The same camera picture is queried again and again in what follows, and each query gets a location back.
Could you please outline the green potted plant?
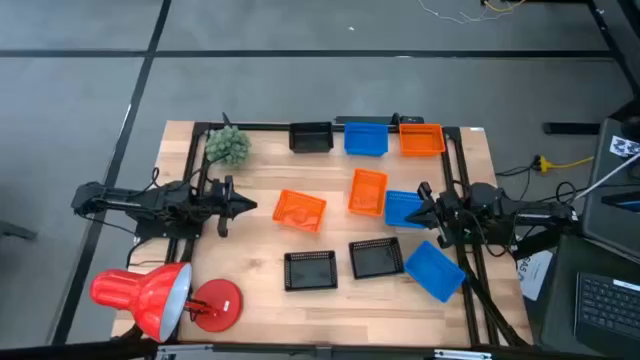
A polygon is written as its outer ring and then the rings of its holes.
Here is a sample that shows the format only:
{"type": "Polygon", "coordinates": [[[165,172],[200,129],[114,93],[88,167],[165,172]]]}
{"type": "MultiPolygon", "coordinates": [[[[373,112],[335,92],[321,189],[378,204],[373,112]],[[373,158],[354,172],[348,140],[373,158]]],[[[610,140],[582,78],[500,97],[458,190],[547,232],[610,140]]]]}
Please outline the green potted plant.
{"type": "Polygon", "coordinates": [[[210,163],[240,166],[248,159],[250,148],[251,142],[245,132],[237,126],[225,126],[209,131],[205,153],[210,163]]]}

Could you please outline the grey side table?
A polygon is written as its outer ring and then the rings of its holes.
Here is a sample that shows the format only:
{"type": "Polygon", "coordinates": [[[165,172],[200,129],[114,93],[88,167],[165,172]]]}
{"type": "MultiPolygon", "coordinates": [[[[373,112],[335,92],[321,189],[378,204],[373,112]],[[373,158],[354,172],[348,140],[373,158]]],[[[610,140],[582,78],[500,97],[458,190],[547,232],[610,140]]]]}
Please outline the grey side table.
{"type": "MultiPolygon", "coordinates": [[[[600,126],[589,186],[627,160],[610,150],[615,136],[623,137],[621,123],[604,120],[600,126]]],[[[581,216],[582,231],[597,245],[640,264],[640,210],[633,212],[602,202],[603,197],[628,192],[640,192],[640,179],[632,179],[627,170],[621,170],[587,194],[581,216]]]]}

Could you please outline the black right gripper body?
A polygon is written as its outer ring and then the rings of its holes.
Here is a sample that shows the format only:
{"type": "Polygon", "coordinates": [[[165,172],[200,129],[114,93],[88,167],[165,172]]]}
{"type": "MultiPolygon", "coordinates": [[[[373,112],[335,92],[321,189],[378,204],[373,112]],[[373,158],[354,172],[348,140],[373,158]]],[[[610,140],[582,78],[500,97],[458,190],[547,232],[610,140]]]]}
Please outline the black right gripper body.
{"type": "Polygon", "coordinates": [[[423,203],[431,204],[431,214],[433,215],[433,225],[425,226],[429,229],[438,228],[440,235],[437,242],[442,249],[449,248],[455,244],[452,231],[447,224],[447,217],[443,207],[433,198],[432,189],[428,182],[423,181],[418,187],[418,195],[423,203]]]}

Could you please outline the orange plastic mesh basket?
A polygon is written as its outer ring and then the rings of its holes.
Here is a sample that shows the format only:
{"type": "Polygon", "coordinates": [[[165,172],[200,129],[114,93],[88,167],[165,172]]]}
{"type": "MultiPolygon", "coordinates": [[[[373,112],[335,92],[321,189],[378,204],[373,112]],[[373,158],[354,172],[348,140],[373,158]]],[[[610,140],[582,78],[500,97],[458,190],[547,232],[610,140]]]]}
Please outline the orange plastic mesh basket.
{"type": "Polygon", "coordinates": [[[348,210],[360,215],[381,216],[387,185],[386,173],[356,168],[352,178],[348,210]]]}
{"type": "Polygon", "coordinates": [[[440,124],[400,124],[399,137],[404,156],[435,156],[445,151],[440,124]]]}
{"type": "Polygon", "coordinates": [[[280,225],[317,233],[322,224],[326,206],[326,200],[284,189],[279,196],[272,220],[280,225]]]}

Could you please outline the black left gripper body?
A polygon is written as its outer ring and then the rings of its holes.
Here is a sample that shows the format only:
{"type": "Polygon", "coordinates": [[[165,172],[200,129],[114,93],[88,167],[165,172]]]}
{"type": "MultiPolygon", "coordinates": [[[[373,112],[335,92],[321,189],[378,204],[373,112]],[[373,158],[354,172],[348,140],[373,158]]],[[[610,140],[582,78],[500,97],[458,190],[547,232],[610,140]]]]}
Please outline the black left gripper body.
{"type": "Polygon", "coordinates": [[[205,213],[218,217],[217,232],[222,238],[228,236],[227,222],[231,217],[231,193],[234,189],[233,177],[226,175],[224,180],[214,179],[208,191],[202,195],[205,213]]]}

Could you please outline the black metal table frame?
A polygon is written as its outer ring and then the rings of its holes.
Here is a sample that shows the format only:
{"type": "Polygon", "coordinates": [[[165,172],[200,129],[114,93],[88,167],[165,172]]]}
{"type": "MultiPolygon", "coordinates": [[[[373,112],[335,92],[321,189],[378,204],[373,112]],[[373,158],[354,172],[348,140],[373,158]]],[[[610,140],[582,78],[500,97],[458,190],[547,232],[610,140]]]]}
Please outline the black metal table frame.
{"type": "Polygon", "coordinates": [[[380,216],[352,213],[348,202],[356,168],[388,175],[392,190],[413,192],[426,181],[435,192],[446,187],[445,166],[467,166],[473,181],[493,183],[494,169],[482,129],[451,128],[447,158],[405,157],[396,134],[379,157],[350,156],[343,135],[336,132],[327,153],[296,154],[289,149],[284,124],[249,124],[251,153],[232,174],[236,190],[257,208],[238,216],[229,234],[220,238],[209,222],[193,250],[196,285],[216,278],[236,283],[243,294],[239,321],[221,333],[200,329],[183,318],[183,342],[231,344],[359,345],[375,347],[466,347],[466,309],[461,293],[447,303],[429,295],[406,274],[357,280],[348,246],[353,241],[396,237],[409,256],[422,242],[434,242],[436,231],[396,228],[380,216]],[[272,215],[281,191],[287,189],[327,201],[317,233],[280,225],[272,215]],[[336,289],[293,291],[284,288],[284,254],[335,252],[336,289]]]}

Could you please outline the red desk lamp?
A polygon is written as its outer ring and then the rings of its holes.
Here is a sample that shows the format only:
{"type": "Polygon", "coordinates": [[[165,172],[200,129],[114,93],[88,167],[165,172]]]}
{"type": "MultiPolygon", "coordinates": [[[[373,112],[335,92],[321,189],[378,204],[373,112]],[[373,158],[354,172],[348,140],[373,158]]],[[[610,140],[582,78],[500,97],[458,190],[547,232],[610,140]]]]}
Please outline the red desk lamp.
{"type": "Polygon", "coordinates": [[[146,274],[111,269],[91,283],[90,297],[100,305],[128,311],[140,330],[152,339],[167,341],[187,312],[201,329],[217,333],[231,328],[243,310],[240,288],[225,279],[191,290],[192,265],[162,265],[146,274]]]}

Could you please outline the black plastic mesh basket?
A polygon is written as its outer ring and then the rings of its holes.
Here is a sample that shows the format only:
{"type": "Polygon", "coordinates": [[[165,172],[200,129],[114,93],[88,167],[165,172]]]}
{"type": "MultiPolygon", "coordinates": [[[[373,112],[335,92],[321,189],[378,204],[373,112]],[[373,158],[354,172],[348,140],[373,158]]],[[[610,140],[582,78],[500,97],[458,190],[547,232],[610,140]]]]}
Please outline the black plastic mesh basket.
{"type": "Polygon", "coordinates": [[[334,147],[331,122],[289,125],[289,149],[294,153],[326,153],[334,147]]]}
{"type": "Polygon", "coordinates": [[[396,237],[351,242],[349,254],[355,279],[366,279],[404,272],[403,256],[396,237]]]}
{"type": "Polygon", "coordinates": [[[310,251],[284,254],[286,291],[336,289],[337,265],[334,251],[310,251]]]}

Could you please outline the black floor foot bar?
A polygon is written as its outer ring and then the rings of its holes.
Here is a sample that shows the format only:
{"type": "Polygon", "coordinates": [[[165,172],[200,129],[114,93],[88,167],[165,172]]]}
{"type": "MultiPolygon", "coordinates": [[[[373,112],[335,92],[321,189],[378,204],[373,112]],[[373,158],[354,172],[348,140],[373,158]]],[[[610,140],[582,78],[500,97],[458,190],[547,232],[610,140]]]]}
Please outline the black floor foot bar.
{"type": "Polygon", "coordinates": [[[542,130],[547,135],[598,135],[600,125],[598,123],[566,123],[545,122],[542,130]]]}

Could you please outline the black white marker tag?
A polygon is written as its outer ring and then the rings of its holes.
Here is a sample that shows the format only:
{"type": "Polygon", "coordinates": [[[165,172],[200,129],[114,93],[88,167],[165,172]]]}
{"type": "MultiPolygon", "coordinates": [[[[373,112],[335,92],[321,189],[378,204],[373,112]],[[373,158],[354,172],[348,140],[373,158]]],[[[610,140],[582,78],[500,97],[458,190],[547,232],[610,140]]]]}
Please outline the black white marker tag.
{"type": "Polygon", "coordinates": [[[640,153],[640,143],[613,135],[609,151],[620,157],[633,157],[640,153]]]}

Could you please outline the black flat bar device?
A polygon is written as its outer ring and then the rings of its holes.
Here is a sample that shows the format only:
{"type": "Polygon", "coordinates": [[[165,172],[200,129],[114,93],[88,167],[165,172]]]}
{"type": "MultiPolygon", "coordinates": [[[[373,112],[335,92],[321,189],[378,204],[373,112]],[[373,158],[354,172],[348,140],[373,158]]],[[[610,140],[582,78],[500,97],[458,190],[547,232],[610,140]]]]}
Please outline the black flat bar device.
{"type": "Polygon", "coordinates": [[[345,124],[350,122],[358,123],[375,123],[383,125],[399,125],[399,124],[424,124],[425,120],[420,116],[406,116],[394,113],[390,116],[336,116],[334,118],[336,124],[345,124]]]}

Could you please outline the white paper sheet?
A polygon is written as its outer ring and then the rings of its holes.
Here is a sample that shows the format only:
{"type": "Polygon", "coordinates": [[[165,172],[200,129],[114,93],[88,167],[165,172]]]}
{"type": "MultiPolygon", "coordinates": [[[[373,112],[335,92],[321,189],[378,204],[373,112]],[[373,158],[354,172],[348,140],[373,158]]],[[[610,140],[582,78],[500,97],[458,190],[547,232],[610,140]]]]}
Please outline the white paper sheet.
{"type": "Polygon", "coordinates": [[[536,301],[551,264],[553,253],[545,250],[516,262],[520,288],[525,298],[536,301]]]}

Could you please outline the dark laptop table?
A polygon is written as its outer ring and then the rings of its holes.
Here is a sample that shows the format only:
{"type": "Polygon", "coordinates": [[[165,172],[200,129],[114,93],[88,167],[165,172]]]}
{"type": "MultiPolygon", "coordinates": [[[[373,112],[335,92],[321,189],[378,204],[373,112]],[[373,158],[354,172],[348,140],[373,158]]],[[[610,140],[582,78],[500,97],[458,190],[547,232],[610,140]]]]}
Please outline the dark laptop table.
{"type": "Polygon", "coordinates": [[[591,345],[579,342],[573,334],[579,272],[610,276],[640,285],[640,264],[581,238],[561,237],[541,325],[540,342],[562,352],[583,356],[602,355],[591,345]]]}

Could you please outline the laptop keyboard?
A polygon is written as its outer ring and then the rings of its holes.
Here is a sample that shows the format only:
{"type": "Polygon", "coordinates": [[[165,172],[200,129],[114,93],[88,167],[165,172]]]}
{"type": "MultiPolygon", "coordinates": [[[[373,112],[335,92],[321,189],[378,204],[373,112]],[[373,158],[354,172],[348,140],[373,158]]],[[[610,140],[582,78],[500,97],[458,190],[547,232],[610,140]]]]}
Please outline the laptop keyboard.
{"type": "Polygon", "coordinates": [[[640,284],[580,272],[574,336],[604,355],[640,360],[640,284]]]}

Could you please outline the black aluminium rail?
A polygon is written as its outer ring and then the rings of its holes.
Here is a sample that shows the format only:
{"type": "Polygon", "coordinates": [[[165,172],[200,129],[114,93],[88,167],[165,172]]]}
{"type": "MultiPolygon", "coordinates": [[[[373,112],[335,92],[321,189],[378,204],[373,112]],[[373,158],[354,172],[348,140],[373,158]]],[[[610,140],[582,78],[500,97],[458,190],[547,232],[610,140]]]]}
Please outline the black aluminium rail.
{"type": "Polygon", "coordinates": [[[309,355],[331,360],[340,355],[400,354],[435,359],[451,355],[469,356],[476,360],[534,360],[533,349],[481,345],[471,348],[405,348],[331,345],[251,345],[251,344],[169,344],[162,345],[151,339],[138,341],[109,340],[64,345],[0,349],[0,360],[131,360],[158,355],[179,354],[186,351],[309,355]]]}

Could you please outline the blue plastic mesh basket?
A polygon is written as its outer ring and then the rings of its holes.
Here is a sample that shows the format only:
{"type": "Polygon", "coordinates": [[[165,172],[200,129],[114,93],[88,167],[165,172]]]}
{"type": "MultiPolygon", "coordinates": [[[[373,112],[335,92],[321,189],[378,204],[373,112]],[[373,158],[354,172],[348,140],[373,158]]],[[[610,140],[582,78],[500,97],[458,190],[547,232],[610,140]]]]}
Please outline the blue plastic mesh basket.
{"type": "Polygon", "coordinates": [[[419,210],[421,205],[422,200],[416,193],[388,190],[385,197],[385,223],[395,227],[422,228],[422,225],[406,220],[406,217],[419,210]]]}
{"type": "Polygon", "coordinates": [[[384,155],[388,152],[387,126],[374,123],[346,123],[344,149],[349,155],[384,155]]]}
{"type": "Polygon", "coordinates": [[[465,272],[430,242],[422,242],[405,262],[406,272],[429,294],[447,303],[466,278],[465,272]]]}

